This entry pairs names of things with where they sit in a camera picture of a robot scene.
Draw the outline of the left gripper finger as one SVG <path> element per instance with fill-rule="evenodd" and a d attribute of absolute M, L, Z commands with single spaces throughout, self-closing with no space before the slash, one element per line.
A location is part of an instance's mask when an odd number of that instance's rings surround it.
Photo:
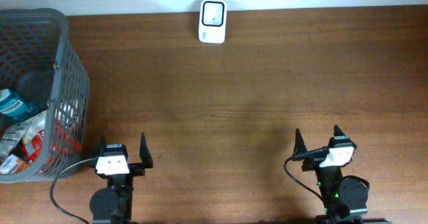
<path fill-rule="evenodd" d="M 140 137 L 139 157 L 145 169 L 151 169 L 153 167 L 153 159 L 146 143 L 146 136 L 143 132 Z"/>
<path fill-rule="evenodd" d="M 106 142 L 103 136 L 100 137 L 96 149 L 91 153 L 91 158 L 102 156 L 105 152 Z"/>

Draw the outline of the red snack bag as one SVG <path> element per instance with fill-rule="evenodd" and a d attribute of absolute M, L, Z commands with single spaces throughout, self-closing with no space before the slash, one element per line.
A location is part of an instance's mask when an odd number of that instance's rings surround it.
<path fill-rule="evenodd" d="M 27 162 L 35 162 L 43 147 L 44 129 L 30 128 L 22 138 L 22 151 Z"/>

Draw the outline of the silver foil snack packet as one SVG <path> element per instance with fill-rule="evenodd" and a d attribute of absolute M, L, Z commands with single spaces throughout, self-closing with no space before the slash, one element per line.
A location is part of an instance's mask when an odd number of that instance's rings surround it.
<path fill-rule="evenodd" d="M 1 137 L 1 162 L 4 162 L 11 151 L 19 144 L 23 135 L 27 132 L 30 122 L 25 121 L 11 125 Z"/>

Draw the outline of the small orange carton box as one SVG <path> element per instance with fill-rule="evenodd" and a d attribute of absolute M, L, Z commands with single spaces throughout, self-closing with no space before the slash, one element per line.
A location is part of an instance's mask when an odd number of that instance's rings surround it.
<path fill-rule="evenodd" d="M 11 154 L 1 164 L 0 173 L 2 175 L 12 175 L 27 169 L 29 166 L 30 164 L 28 162 L 25 162 L 14 154 Z"/>

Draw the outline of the teal mouthwash bottle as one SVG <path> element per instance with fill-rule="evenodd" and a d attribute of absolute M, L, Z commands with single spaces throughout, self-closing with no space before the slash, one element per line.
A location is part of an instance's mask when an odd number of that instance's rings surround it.
<path fill-rule="evenodd" d="M 23 122 L 38 113 L 38 107 L 17 92 L 10 89 L 1 90 L 1 113 L 12 123 Z"/>

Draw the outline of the cream and blue snack bag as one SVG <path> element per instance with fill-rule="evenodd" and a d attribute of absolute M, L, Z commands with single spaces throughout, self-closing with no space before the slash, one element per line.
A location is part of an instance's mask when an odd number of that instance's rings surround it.
<path fill-rule="evenodd" d="M 28 144 L 36 136 L 36 134 L 45 128 L 47 110 L 29 118 L 24 123 L 27 125 L 27 130 L 22 137 L 22 142 Z"/>

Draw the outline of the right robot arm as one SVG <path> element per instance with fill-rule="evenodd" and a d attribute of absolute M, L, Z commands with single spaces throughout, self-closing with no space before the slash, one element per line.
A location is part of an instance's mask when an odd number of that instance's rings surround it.
<path fill-rule="evenodd" d="M 316 196 L 324 206 L 325 214 L 316 216 L 316 223 L 363 222 L 362 216 L 368 212 L 370 184 L 360 177 L 342 174 L 356 149 L 357 145 L 337 125 L 328 145 L 315 150 L 306 148 L 301 132 L 296 130 L 291 160 L 301 161 L 304 172 L 316 173 L 320 189 Z"/>

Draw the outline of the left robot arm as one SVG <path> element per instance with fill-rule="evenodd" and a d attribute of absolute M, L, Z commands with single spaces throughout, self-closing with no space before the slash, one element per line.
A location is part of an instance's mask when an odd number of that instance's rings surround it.
<path fill-rule="evenodd" d="M 132 222 L 133 180 L 144 176 L 145 170 L 153 167 L 144 133 L 140 137 L 138 155 L 140 162 L 129 163 L 125 145 L 106 144 L 105 138 L 100 138 L 88 166 L 99 177 L 107 180 L 107 187 L 96 191 L 90 199 L 93 223 Z"/>

